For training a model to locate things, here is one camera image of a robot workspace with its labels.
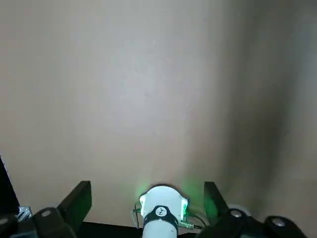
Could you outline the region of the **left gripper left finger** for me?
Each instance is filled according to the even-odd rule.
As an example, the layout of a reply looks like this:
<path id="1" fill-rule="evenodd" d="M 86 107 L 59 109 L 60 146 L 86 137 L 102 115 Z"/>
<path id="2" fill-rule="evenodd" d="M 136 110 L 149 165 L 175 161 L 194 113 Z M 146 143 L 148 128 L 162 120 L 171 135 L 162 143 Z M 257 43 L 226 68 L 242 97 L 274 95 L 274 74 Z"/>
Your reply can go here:
<path id="1" fill-rule="evenodd" d="M 0 217 L 2 238 L 75 238 L 92 207 L 91 182 L 83 180 L 59 203 L 36 214 L 18 218 Z"/>

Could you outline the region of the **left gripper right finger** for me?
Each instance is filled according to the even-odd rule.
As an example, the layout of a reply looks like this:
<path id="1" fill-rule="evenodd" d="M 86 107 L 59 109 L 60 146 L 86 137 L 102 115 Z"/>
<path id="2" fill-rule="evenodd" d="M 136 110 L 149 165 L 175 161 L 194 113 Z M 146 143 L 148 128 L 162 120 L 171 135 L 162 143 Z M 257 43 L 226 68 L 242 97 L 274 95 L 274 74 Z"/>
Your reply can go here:
<path id="1" fill-rule="evenodd" d="M 199 238 L 306 238 L 290 219 L 268 216 L 258 221 L 239 208 L 229 208 L 216 184 L 204 183 L 204 209 L 209 225 L 198 233 Z"/>

